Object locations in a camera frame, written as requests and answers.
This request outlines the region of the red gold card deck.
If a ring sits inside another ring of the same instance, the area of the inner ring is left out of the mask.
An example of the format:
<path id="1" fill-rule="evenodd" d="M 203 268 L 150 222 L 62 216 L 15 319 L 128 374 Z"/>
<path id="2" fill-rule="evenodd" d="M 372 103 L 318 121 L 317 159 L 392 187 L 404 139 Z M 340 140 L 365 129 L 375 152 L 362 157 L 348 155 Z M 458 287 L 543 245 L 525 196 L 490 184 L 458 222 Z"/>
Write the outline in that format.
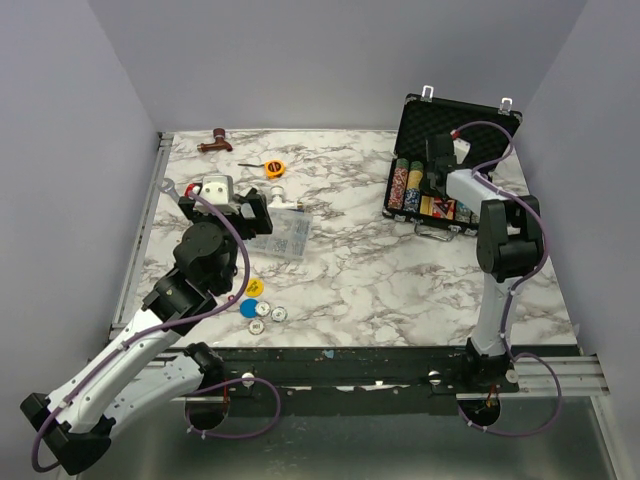
<path id="1" fill-rule="evenodd" d="M 455 200 L 422 196 L 419 213 L 437 219 L 453 220 L 455 217 L 455 204 Z"/>

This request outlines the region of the yellow round dealer chip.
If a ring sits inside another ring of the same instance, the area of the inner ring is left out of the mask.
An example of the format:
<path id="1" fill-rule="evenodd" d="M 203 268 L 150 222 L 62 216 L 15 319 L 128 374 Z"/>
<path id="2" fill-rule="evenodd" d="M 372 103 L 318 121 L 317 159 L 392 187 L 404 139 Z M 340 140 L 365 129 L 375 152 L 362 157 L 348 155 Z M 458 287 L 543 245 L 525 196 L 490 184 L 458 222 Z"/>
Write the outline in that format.
<path id="1" fill-rule="evenodd" d="M 245 295 L 250 298 L 259 297 L 264 292 L 264 283 L 259 278 L 251 278 L 246 286 Z"/>

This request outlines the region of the blue round dealer chip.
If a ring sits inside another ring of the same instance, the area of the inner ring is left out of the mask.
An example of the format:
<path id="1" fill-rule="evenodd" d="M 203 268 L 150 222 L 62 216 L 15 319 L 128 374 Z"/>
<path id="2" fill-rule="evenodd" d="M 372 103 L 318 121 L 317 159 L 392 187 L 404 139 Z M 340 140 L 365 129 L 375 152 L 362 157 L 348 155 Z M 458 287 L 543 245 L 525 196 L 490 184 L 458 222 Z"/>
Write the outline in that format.
<path id="1" fill-rule="evenodd" d="M 240 304 L 239 311 L 244 318 L 253 319 L 258 316 L 257 305 L 258 301 L 255 298 L 248 298 Z"/>

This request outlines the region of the white green poker chip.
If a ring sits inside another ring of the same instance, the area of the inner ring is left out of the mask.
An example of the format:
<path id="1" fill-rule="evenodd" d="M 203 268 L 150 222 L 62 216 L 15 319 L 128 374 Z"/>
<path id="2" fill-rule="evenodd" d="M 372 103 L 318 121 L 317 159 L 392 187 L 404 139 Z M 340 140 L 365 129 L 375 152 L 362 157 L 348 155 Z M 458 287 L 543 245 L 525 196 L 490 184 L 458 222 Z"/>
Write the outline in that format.
<path id="1" fill-rule="evenodd" d="M 282 307 L 282 306 L 278 306 L 275 307 L 272 311 L 271 311 L 271 319 L 274 322 L 283 322 L 288 318 L 288 312 L 287 310 Z"/>

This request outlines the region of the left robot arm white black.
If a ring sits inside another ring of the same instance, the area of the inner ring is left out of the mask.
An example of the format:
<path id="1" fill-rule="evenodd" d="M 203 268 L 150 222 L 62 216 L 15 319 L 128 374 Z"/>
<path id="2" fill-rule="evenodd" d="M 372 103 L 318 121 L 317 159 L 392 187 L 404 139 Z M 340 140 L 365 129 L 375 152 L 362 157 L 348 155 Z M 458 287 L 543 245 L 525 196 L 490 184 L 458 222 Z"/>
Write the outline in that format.
<path id="1" fill-rule="evenodd" d="M 200 321 L 229 309 L 249 281 L 233 287 L 237 264 L 247 263 L 246 241 L 273 231 L 265 196 L 252 188 L 222 198 L 200 184 L 180 198 L 190 221 L 174 248 L 174 265 L 143 299 L 131 320 L 93 360 L 48 394 L 32 393 L 20 409 L 36 431 L 31 466 L 38 473 L 84 472 L 146 411 L 194 391 L 214 393 L 222 360 L 204 343 L 158 372 L 148 364 Z M 230 293 L 233 300 L 218 298 Z"/>

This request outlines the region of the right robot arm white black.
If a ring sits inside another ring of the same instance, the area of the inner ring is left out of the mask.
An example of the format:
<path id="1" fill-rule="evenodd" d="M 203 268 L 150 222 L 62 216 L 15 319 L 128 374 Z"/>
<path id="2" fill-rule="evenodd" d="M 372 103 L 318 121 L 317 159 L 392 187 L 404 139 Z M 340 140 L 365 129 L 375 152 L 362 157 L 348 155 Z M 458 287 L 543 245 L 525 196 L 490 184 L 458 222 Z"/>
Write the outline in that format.
<path id="1" fill-rule="evenodd" d="M 485 274 L 483 297 L 459 371 L 462 384 L 480 392 L 509 368 L 511 310 L 521 285 L 546 262 L 539 202 L 502 190 L 479 171 L 462 167 L 452 133 L 427 138 L 425 150 L 421 188 L 456 200 L 479 217 L 476 257 Z"/>

